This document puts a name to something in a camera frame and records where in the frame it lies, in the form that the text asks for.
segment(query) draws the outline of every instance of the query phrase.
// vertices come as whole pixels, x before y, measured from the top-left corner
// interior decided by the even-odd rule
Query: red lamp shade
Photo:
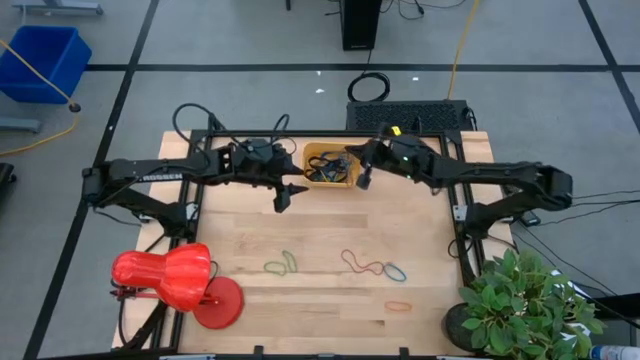
[[[205,295],[211,256],[202,244],[187,244],[166,255],[127,251],[113,262],[111,276],[120,285],[153,288],[178,311],[194,310]]]

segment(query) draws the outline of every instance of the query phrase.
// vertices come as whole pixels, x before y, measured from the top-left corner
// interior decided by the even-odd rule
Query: plant pot
[[[447,314],[442,318],[442,331],[453,345],[473,353],[478,349],[471,346],[472,331],[462,327],[462,323],[471,317],[465,310],[466,306],[466,303],[461,303],[447,311]]]

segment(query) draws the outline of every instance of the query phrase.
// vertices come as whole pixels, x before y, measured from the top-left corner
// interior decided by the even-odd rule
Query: yellow cable
[[[473,22],[473,17],[476,15],[476,9],[478,8],[479,3],[480,0],[473,1],[473,7],[471,8],[471,13],[467,18],[467,24],[464,26],[464,32],[460,37],[460,42],[458,42],[456,57],[453,60],[453,70],[451,70],[451,80],[449,81],[449,93],[447,95],[448,100],[451,100],[451,97],[453,96],[453,86],[456,83],[456,69],[458,68],[458,58],[460,57],[460,52],[462,52],[462,48],[464,47],[464,42],[467,40],[467,33],[469,33],[469,28],[471,27],[471,23]]]
[[[22,56],[20,56],[15,50],[13,50],[11,48],[11,46],[9,46],[9,44],[7,44],[6,42],[4,42],[3,40],[0,40],[0,45],[2,45],[5,49],[7,49],[7,51],[9,51],[10,53],[13,54],[13,56],[15,56],[16,58],[18,58],[18,60],[20,60],[27,68],[29,68],[29,70],[31,70],[31,72],[36,75],[37,77],[39,77],[42,81],[45,82],[45,84],[51,86],[51,88],[53,88],[55,91],[57,91],[60,95],[62,95],[62,97],[64,97],[67,100],[67,103],[69,105],[76,105],[76,103],[71,100],[71,98],[64,93],[64,91],[60,90],[60,88],[58,88],[55,84],[53,84],[51,81],[49,81],[46,77],[42,76],[42,74],[40,74],[40,72],[38,72],[38,70],[34,69],[33,66],[31,66],[31,64],[29,64],[27,62],[27,60],[25,60]],[[7,156],[7,155],[13,155],[13,154],[17,154],[23,151],[27,151],[30,149],[35,148],[36,146],[40,146],[44,143],[48,143],[51,140],[57,139],[61,136],[64,136],[70,132],[73,131],[73,129],[75,129],[76,125],[78,124],[78,115],[74,114],[73,115],[73,123],[71,124],[71,126],[64,131],[61,131],[55,135],[52,135],[46,139],[42,139],[40,141],[36,141],[35,143],[31,144],[31,145],[27,145],[27,146],[23,146],[21,148],[17,148],[17,149],[13,149],[13,150],[8,150],[8,151],[4,151],[4,152],[0,152],[0,156]]]

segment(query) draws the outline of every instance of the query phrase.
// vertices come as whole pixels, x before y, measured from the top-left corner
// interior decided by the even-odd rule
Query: basket
[[[321,156],[326,152],[342,152],[345,151],[344,147],[347,145],[357,145],[357,144],[347,144],[347,143],[319,143],[319,142],[311,142],[308,143],[302,152],[302,163],[304,164],[303,170],[305,174],[308,169],[311,169],[309,166],[308,159],[313,156]],[[358,179],[358,175],[360,175],[360,162],[358,159],[348,154],[349,162],[351,163],[349,167],[349,173],[347,175],[347,181],[345,182],[327,182],[327,181],[311,181],[307,179],[305,176],[305,180],[309,186],[315,187],[328,187],[328,188],[350,188],[356,184],[356,180]]]
[[[91,57],[91,50],[78,35],[78,30],[72,27],[23,26],[18,29],[10,46],[69,96],[73,94]],[[67,102],[9,51],[0,57],[0,90],[19,102]]]

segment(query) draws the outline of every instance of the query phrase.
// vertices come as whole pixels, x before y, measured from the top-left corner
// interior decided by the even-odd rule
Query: red lamp base
[[[200,325],[208,329],[224,329],[238,320],[243,307],[240,285],[228,277],[219,276],[209,284],[193,315]]]

